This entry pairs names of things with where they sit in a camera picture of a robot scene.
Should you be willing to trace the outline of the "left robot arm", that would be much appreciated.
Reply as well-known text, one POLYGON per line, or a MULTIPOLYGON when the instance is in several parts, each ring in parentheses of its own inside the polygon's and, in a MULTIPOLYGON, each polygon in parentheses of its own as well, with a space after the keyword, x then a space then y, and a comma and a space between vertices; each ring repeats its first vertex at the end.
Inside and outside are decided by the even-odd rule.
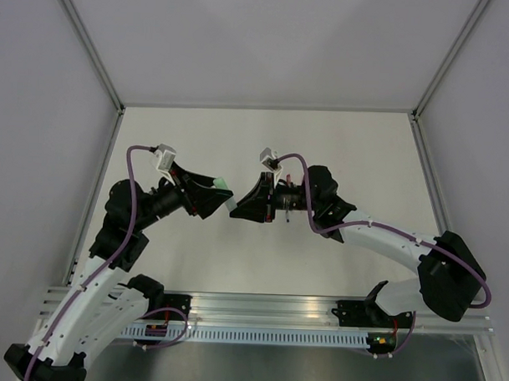
POLYGON ((101 307, 147 247, 144 230, 180 209, 205 219, 232 196, 217 178, 178 165, 148 192, 133 177, 115 183, 79 277, 39 332, 10 346, 5 363, 22 381, 84 381, 125 327, 142 316, 157 318, 165 309, 163 285, 144 274, 131 278, 109 307, 101 307))

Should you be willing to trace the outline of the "green highlighter cap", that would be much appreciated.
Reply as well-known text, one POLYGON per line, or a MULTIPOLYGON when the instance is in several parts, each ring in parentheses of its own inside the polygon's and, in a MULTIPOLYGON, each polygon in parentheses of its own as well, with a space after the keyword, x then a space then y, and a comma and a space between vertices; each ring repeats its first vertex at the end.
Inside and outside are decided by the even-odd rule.
POLYGON ((222 177, 216 177, 213 180, 213 188, 216 188, 218 190, 228 191, 229 187, 226 183, 226 181, 222 177))

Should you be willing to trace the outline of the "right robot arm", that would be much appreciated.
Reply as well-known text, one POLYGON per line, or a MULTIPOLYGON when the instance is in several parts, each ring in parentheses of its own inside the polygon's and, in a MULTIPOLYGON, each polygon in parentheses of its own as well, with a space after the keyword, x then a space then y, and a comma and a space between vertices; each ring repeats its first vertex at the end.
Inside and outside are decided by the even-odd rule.
POLYGON ((413 272, 411 280, 379 282, 362 301, 364 318, 375 327, 425 309, 458 323, 486 288, 486 275, 464 240, 452 231, 429 236, 375 221, 337 192, 325 166, 310 166, 301 185, 264 171, 229 216, 270 223, 278 211, 306 211, 321 236, 374 251, 413 272))

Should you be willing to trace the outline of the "green highlighter pen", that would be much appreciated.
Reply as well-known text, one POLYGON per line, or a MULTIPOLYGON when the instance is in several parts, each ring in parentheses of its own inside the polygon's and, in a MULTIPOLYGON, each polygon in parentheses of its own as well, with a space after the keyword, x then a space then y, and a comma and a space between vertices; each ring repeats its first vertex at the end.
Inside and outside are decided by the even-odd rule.
POLYGON ((227 200, 226 206, 229 211, 233 211, 234 209, 237 208, 237 203, 234 198, 230 198, 227 200))

